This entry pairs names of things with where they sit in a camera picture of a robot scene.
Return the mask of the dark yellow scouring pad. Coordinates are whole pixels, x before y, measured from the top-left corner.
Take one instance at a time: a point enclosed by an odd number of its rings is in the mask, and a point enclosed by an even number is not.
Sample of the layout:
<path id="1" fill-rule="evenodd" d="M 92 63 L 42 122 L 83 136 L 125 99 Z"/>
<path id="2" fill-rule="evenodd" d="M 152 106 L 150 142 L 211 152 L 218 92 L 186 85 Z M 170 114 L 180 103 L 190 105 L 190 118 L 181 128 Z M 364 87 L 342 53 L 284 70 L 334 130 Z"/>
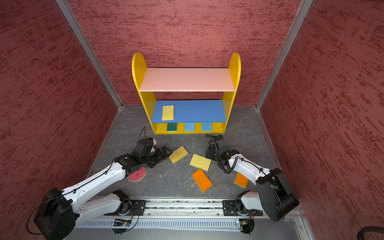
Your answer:
<path id="1" fill-rule="evenodd" d="M 181 146 L 177 148 L 173 153 L 169 156 L 170 161 L 172 164 L 175 164 L 176 162 L 180 161 L 182 158 L 186 157 L 189 153 L 185 149 L 184 146 Z"/>

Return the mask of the green scouring sponge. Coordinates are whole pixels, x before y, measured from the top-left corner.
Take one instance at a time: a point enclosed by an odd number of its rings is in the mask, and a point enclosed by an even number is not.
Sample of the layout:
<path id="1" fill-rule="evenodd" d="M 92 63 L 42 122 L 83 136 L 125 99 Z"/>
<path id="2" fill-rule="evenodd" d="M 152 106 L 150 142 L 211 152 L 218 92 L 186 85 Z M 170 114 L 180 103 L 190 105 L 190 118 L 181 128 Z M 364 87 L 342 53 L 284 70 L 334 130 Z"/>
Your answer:
<path id="1" fill-rule="evenodd" d="M 167 132 L 176 132 L 178 128 L 177 123 L 168 123 L 167 124 Z"/>

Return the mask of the yellow sponge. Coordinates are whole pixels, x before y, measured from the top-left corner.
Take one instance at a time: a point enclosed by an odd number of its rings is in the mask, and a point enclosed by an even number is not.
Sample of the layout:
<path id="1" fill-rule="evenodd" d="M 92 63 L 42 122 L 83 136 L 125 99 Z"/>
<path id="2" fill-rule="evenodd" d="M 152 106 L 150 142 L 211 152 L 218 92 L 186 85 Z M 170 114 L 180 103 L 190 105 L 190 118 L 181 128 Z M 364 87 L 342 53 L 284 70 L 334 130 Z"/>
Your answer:
<path id="1" fill-rule="evenodd" d="M 174 120 L 174 105 L 163 106 L 162 108 L 162 121 Z"/>
<path id="2" fill-rule="evenodd" d="M 203 156 L 193 154 L 192 159 L 190 161 L 190 166 L 193 166 L 198 169 L 202 169 L 203 171 L 208 171 L 210 168 L 212 160 L 207 159 Z"/>

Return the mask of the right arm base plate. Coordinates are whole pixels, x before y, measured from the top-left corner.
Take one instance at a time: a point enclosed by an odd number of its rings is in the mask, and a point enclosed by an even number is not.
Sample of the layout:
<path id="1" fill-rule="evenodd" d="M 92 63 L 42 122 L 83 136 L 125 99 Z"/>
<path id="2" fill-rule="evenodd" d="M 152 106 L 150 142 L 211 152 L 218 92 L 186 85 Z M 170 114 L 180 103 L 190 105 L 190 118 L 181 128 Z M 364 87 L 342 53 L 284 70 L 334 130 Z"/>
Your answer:
<path id="1" fill-rule="evenodd" d="M 263 212 L 259 210 L 248 210 L 239 200 L 223 200 L 223 213 L 226 217 L 242 216 L 242 217 L 261 217 Z"/>

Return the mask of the blue sponge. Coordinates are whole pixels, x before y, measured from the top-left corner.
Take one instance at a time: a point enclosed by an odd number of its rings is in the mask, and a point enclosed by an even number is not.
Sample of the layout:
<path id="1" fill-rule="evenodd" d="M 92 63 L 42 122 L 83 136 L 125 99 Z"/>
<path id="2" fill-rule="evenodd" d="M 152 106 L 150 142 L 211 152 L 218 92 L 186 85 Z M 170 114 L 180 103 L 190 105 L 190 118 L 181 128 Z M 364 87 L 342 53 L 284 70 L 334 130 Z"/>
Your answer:
<path id="1" fill-rule="evenodd" d="M 202 132 L 212 132 L 213 131 L 213 123 L 202 123 Z"/>
<path id="2" fill-rule="evenodd" d="M 195 123 L 185 123 L 185 132 L 194 132 L 195 131 Z"/>

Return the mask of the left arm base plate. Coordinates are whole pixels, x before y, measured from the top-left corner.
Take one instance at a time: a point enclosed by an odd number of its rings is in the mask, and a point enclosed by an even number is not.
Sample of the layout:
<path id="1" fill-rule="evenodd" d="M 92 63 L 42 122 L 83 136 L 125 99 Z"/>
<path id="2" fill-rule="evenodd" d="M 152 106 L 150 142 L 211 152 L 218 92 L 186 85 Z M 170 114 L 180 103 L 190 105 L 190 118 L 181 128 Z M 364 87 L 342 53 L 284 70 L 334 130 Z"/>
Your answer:
<path id="1" fill-rule="evenodd" d="M 146 200 L 124 200 L 118 207 L 116 213 L 120 216 L 142 216 L 146 207 Z"/>

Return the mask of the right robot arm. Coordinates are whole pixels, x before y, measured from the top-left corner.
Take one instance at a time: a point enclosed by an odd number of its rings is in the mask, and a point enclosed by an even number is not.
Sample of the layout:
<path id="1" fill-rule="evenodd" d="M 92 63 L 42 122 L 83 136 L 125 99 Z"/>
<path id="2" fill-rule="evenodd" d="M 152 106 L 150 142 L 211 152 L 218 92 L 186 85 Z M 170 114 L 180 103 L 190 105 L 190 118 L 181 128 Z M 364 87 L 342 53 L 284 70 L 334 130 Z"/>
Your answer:
<path id="1" fill-rule="evenodd" d="M 252 216 L 255 211 L 263 212 L 278 222 L 299 206 L 300 201 L 285 174 L 279 168 L 270 170 L 248 160 L 237 150 L 230 150 L 222 135 L 211 136 L 206 158 L 217 162 L 227 175 L 237 172 L 253 183 L 257 191 L 245 191 L 236 196 L 229 204 L 223 204 L 228 210 L 241 216 Z"/>

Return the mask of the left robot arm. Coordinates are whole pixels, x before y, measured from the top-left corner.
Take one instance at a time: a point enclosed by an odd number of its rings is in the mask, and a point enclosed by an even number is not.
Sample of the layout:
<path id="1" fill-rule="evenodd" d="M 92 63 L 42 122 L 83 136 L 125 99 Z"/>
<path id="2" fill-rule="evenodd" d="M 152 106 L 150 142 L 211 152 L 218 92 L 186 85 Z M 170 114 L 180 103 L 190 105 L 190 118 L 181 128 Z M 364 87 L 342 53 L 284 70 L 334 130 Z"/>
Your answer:
<path id="1" fill-rule="evenodd" d="M 141 139 L 130 154 L 113 158 L 110 165 L 93 176 L 63 190 L 48 191 L 34 216 L 34 223 L 44 238 L 63 240 L 76 227 L 105 214 L 133 217 L 135 208 L 131 198 L 121 190 L 97 200 L 92 198 L 145 167 L 153 168 L 173 153 L 156 144 L 153 138 Z"/>

